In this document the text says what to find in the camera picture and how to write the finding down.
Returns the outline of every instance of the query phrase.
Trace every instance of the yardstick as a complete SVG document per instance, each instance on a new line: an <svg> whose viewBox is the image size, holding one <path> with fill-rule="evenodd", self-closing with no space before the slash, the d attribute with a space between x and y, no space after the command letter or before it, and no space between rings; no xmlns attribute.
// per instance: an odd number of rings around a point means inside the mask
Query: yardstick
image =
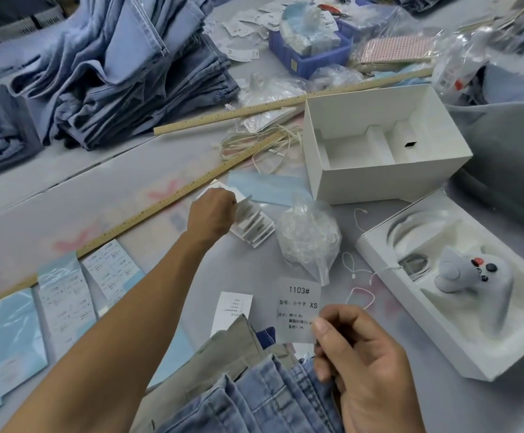
<svg viewBox="0 0 524 433"><path fill-rule="evenodd" d="M172 205L173 203L176 203L182 197L189 195L193 191L197 190L198 188L212 181L214 178L217 178L218 176L224 174L228 170L234 168L242 161L245 161L246 159L250 158L252 155L264 150L265 148L267 148L269 145L272 145L276 141L279 141L280 138L282 137L283 137L283 132L279 131L275 134L268 136L267 138L264 138L262 141L259 141L255 145L248 147L244 151L237 153L235 156L232 156L227 161L223 162L223 164L221 164L220 166L214 168L213 170L210 170L205 175L200 176L195 181L192 181L189 184L181 187L171 196L165 199L162 199L159 202L156 202L155 204L151 205L150 207L146 208L145 210L137 213L135 216L130 217L129 219L125 220L124 222L120 223L119 225L114 226L109 231L106 231L103 234L101 234L100 236L92 239L90 242L88 242L83 247L80 247L76 251L77 257L81 258L93 252L97 248L102 247L107 242L122 235L124 232L128 231L129 229L133 228L134 226L139 225L141 222L150 218L151 216L163 210L164 208L167 208L170 205ZM6 296L9 296L15 293L16 291L27 289L28 287L32 287L36 284L37 284L37 273L23 278L21 281L19 281L19 283L13 285L11 288L0 293L0 299L5 298Z"/></svg>
<svg viewBox="0 0 524 433"><path fill-rule="evenodd" d="M415 72L405 72L393 76L384 77L382 79L374 79L361 82L355 85L340 86L339 88L325 89L324 91L315 92L312 94L304 94L298 97L291 97L289 99L271 101L255 106L247 106L245 108L235 109L233 111L218 112L217 114L204 115L177 123L166 124L165 126L154 127L154 135L163 135L176 130L190 129L191 127L203 126L205 124L217 123L220 121L231 120L232 118L245 117L248 115L259 114L260 112L273 111L275 109L285 108L289 106L298 106L303 104L306 99L318 96L329 96L331 94L343 94L346 92L366 91L367 89L380 88L402 82L403 80L415 79L418 77L432 76L433 69L425 68Z"/></svg>

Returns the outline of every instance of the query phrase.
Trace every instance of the joystick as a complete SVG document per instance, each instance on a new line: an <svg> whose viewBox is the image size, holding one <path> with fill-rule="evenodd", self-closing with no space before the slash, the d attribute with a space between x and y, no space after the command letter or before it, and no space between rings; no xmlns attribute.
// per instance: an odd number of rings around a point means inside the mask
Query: joystick
<svg viewBox="0 0 524 433"><path fill-rule="evenodd" d="M511 301L514 276L507 262L494 255L465 256L450 246L440 255L438 290L454 293L471 289L478 293L480 326L486 335L496 336L503 328Z"/></svg>

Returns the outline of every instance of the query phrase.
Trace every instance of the table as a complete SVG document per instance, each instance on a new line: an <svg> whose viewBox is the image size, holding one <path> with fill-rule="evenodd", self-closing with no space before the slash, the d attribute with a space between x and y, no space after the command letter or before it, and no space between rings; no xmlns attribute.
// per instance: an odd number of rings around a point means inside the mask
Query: table
<svg viewBox="0 0 524 433"><path fill-rule="evenodd" d="M267 1L269 0L235 0L216 8L213 16L218 20L226 19L238 10L260 6ZM486 2L487 0L458 0L424 21L434 25L446 24L447 19L460 18L461 13L478 9L478 5ZM247 78L254 71L278 74L284 72L284 69L267 50L262 51L260 60L236 65L231 69L236 78ZM23 203L19 203L24 196L20 196L18 190L6 195L0 194L0 243L6 243L7 247L16 249L16 252L26 249L26 253L33 255L27 256L27 261L20 262L10 259L10 254L7 254L7 258L0 261L7 273L6 278L9 276L13 281L16 280L21 267L26 268L33 264L32 258L39 259L51 253L55 248L52 246L53 236L59 230L67 230L67 237L73 238L82 227L98 225L98 228L103 228L107 227L103 222L120 222L151 202L148 189L171 190L172 182L190 179L193 173L197 173L197 169L203 171L206 167L204 164L213 160L211 156L214 150L211 144L218 143L232 124L226 122L214 127L135 140L132 142L137 143L135 148L121 155L117 155L119 152L105 152L105 157L99 161L88 162L91 157L82 161L81 158L85 158L85 155L81 151L64 152L66 158L79 158L71 159L78 163L73 170L74 176L71 166L68 166L65 175L57 175L59 182L49 182L44 186L37 179L29 183L21 181L22 185L17 186L19 191L27 190L26 195L35 193ZM53 161L60 158L57 154L47 153L48 149L45 152L35 162L28 164L27 173L42 170L42 167L51 167ZM180 165L183 160L189 163L193 161L194 165L184 168ZM96 162L102 163L87 170ZM174 172L174 177L168 177L169 173ZM306 176L304 164L300 160L289 161L284 172ZM13 185L19 176L14 169L0 175L0 182ZM483 207L455 187L447 187L446 192L524 258L524 228ZM144 271L147 272L154 266L183 228L178 221L187 212L188 204L189 201L186 201L174 211L163 212L120 238L121 244ZM356 269L368 269L366 262L354 250L354 242L360 235L357 223L360 228L367 230L406 205L403 201L382 201L338 205L333 208L343 233L342 251L353 254ZM368 211L356 212L357 223L354 217L356 208ZM284 208L268 205L264 210L276 220ZM0 257L2 252L4 249L0 247ZM310 278L303 269L292 267L283 260L275 235L256 250L230 235L220 240L201 264L182 313L181 325L194 346L198 347L208 339L215 312L212 304L217 302L219 293L223 290L254 295L250 312L254 327L263 328L274 324L275 294L280 276ZM94 302L99 309L103 305L99 289L91 278L88 277L87 280L92 286ZM344 268L341 258L338 258L330 272L330 281L330 285L323 288L322 305L344 302L352 287L367 285L367 276L363 276L362 272L357 275L356 280L352 280L350 272ZM495 383L461 378L377 278L374 278L373 286L369 288L376 295L376 301L369 311L408 352L429 432L524 432L524 359ZM352 302L364 304L362 301L366 299L368 298L357 294L352 297ZM41 372L6 396L4 405L0 408L0 427L46 373L47 371Z"/></svg>

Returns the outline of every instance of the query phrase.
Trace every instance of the white box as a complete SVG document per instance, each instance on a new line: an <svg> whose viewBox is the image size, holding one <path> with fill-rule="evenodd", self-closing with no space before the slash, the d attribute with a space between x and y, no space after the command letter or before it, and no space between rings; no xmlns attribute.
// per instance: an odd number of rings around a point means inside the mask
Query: white box
<svg viewBox="0 0 524 433"><path fill-rule="evenodd" d="M309 98L302 143L312 195L330 204L415 201L472 157L430 85Z"/></svg>
<svg viewBox="0 0 524 433"><path fill-rule="evenodd" d="M388 239L393 227L418 212L431 212L437 220L424 219L422 226L406 228L396 247L390 245ZM488 337L480 329L476 294L443 293L435 287L440 253L445 245L467 255L482 251L509 263L514 287L506 321L496 337ZM492 381L524 356L524 260L441 190L365 232L356 247L463 377ZM430 271L412 281L396 266L401 253L415 252L428 256Z"/></svg>

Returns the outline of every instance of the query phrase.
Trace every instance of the forearm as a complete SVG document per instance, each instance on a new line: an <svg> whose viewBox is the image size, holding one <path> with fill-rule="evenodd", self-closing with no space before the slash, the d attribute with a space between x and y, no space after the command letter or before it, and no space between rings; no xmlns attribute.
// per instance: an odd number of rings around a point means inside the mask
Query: forearm
<svg viewBox="0 0 524 433"><path fill-rule="evenodd" d="M127 432L209 247L188 232L182 234L54 366L3 433Z"/></svg>

